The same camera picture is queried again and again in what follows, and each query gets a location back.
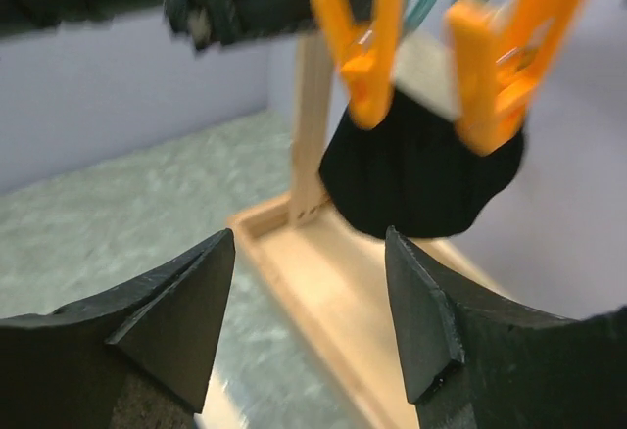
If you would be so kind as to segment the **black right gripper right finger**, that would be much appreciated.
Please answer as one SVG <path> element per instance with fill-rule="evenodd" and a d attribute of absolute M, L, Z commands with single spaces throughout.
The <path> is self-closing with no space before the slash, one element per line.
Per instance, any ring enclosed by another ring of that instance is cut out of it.
<path fill-rule="evenodd" d="M 526 307 L 385 240 L 407 399 L 423 428 L 622 428 L 626 311 L 582 320 Z"/>

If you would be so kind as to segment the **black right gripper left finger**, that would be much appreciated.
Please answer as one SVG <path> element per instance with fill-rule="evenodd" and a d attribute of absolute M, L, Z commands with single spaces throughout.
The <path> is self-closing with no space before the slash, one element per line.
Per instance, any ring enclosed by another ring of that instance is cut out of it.
<path fill-rule="evenodd" d="M 5 428 L 191 428 L 203 411 L 233 233 L 48 314 L 1 322 Z"/>

